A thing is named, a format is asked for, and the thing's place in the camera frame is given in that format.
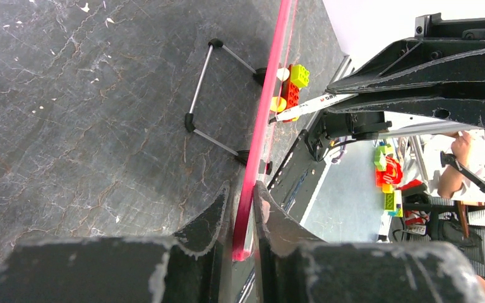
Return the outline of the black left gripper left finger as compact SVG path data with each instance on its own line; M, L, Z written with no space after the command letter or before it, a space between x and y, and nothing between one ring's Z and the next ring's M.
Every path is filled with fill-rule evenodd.
M0 267L0 302L228 302L231 189L171 235L41 239Z

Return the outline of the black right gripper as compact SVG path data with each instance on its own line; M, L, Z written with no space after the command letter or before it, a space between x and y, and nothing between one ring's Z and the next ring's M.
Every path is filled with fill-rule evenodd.
M353 74L331 82L326 92L370 93L485 83L485 18L444 20L441 13L418 16L414 37L390 44ZM390 111L485 129L485 100L436 97L375 101L358 96L331 106L331 110Z

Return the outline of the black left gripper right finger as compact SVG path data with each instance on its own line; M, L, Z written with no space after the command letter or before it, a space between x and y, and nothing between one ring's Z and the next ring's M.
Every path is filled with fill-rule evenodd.
M469 260L446 242L328 243L253 189L258 302L485 302Z

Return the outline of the pink framed whiteboard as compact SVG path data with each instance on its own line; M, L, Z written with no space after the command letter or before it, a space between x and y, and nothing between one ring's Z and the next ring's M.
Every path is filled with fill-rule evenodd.
M253 188L261 174L259 168L266 153L270 104L272 98L280 91L277 71L286 65L289 56L297 5L297 1L280 2L232 234L233 261L244 261L251 254L251 245L246 244L246 238L252 209Z

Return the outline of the white black marker pen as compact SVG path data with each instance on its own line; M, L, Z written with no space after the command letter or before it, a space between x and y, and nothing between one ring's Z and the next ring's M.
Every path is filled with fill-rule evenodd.
M304 103L296 105L289 109L285 109L281 113L271 118L268 123L271 124L274 122L287 121L295 117L310 114L355 96L357 96L357 94L334 95L327 93L319 97L312 98L311 100L307 100Z

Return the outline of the person forearm in background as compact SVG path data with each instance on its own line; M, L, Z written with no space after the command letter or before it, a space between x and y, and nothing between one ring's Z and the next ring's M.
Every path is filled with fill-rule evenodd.
M472 153L472 136L468 132L457 133L455 141L451 144L451 150L458 161L463 166L468 166ZM438 195L442 198L453 198L463 186L464 176L453 166L447 166L442 173L438 184Z

